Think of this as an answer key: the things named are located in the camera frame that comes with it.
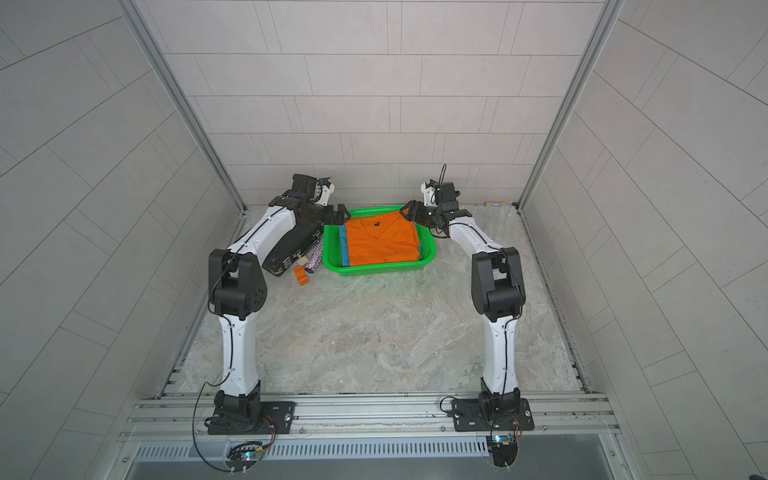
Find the metal vent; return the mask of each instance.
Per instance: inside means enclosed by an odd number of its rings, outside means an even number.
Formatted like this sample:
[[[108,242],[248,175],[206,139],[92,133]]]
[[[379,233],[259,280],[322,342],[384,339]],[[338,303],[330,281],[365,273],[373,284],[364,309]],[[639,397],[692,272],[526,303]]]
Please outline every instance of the metal vent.
[[[307,439],[275,442],[265,459],[485,457],[485,437]]]
[[[189,456],[190,446],[186,442],[148,442],[136,450],[135,458],[143,458],[145,461],[163,460],[172,458],[186,458]]]

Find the blue cloth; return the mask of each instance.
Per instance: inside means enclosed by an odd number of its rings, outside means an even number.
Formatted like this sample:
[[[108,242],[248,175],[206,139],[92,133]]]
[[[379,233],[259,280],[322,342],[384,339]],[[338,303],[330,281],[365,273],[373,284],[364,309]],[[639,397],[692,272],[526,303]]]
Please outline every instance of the blue cloth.
[[[339,240],[341,243],[341,266],[349,266],[349,245],[346,242],[346,227],[339,227]]]

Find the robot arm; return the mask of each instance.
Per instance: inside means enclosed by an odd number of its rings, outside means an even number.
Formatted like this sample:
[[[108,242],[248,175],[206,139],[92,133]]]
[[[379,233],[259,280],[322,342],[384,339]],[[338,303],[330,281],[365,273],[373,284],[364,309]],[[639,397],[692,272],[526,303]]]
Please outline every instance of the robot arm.
[[[329,179],[293,175],[291,190],[275,197],[256,225],[226,250],[208,257],[208,303],[219,316],[223,340],[223,380],[214,398],[208,433],[252,432],[262,419],[260,382],[256,371],[256,325],[266,300],[260,259],[266,258],[283,235],[303,221],[341,225],[352,216],[340,204],[328,205]]]
[[[408,220],[437,228],[472,258],[472,302],[485,315],[485,369],[479,405],[491,421],[497,412],[519,412],[515,375],[515,327],[525,304],[520,254],[491,240],[467,210],[458,208],[453,183],[422,184],[424,201],[412,200],[400,213]]]

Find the cable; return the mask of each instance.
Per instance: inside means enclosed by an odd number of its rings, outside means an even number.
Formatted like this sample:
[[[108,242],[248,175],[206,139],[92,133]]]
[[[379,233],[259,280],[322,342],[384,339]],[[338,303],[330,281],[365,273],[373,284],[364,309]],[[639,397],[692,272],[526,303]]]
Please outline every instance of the cable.
[[[281,208],[275,210],[270,215],[270,218],[274,217],[275,215],[277,215],[282,210],[285,210],[285,207],[281,207]],[[224,275],[227,275],[229,273],[230,265],[232,264],[233,260],[235,259],[235,256],[238,253],[240,253],[240,251],[243,249],[243,247],[245,247],[246,243],[248,243],[248,240],[253,238],[253,235],[256,235],[256,232],[259,231],[259,229],[261,227],[263,227],[267,223],[267,221],[268,220],[265,220],[264,222],[260,223],[258,227],[256,227],[256,229],[253,231],[253,233],[248,238],[246,238],[245,241],[242,242],[242,244],[240,245],[240,248],[238,248],[237,251],[235,251],[235,253],[232,254],[232,257],[227,261],[227,264],[224,265],[224,269],[223,269],[223,272],[221,273],[221,276],[219,276],[219,279],[216,280],[216,282],[214,283],[214,286],[211,287],[210,292],[208,293],[209,301],[207,302],[207,308],[208,308],[208,312],[209,313],[211,313],[213,315],[216,315],[216,316],[219,316],[216,312],[214,312],[213,310],[210,309],[210,299],[213,297],[214,290],[216,289],[216,285],[218,285],[219,282],[221,281],[221,279],[224,278]],[[238,242],[241,241],[243,239],[243,237],[245,237],[245,235],[246,234],[244,233],[242,236],[240,236],[240,239],[238,239],[237,241]],[[223,470],[221,468],[214,467],[213,465],[211,465],[201,455],[200,450],[197,447],[197,440],[195,439],[195,433],[194,433],[195,432],[195,430],[194,430],[194,419],[197,416],[197,405],[200,403],[200,397],[203,395],[203,390],[205,389],[205,385],[208,384],[209,386],[212,386],[212,387],[221,386],[221,385],[224,384],[224,382],[226,382],[230,378],[230,374],[232,373],[232,362],[234,361],[234,334],[233,334],[234,327],[232,327],[232,322],[230,322],[230,320],[228,318],[226,318],[224,315],[221,315],[221,316],[227,321],[227,323],[229,323],[229,326],[230,326],[230,368],[229,368],[229,372],[227,372],[227,375],[224,377],[224,379],[221,382],[213,384],[213,383],[210,383],[210,382],[208,382],[206,380],[205,382],[203,382],[203,385],[200,386],[200,393],[197,394],[197,400],[194,403],[194,409],[192,411],[192,443],[194,444],[195,451],[197,451],[197,454],[200,456],[201,459],[203,459],[203,462],[205,462],[206,465],[208,465],[209,467],[211,467],[214,470],[218,470],[219,472],[230,473],[231,470]],[[270,442],[270,445],[272,445],[272,443],[274,443],[274,436],[272,438],[272,442]]]

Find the black case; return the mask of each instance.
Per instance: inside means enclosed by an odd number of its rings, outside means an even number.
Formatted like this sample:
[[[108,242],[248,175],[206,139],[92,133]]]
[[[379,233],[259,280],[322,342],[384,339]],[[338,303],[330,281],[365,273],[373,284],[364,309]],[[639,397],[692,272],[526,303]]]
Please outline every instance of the black case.
[[[293,262],[317,245],[322,232],[323,225],[320,222],[299,223],[277,242],[266,256],[262,268],[274,276],[282,275]]]

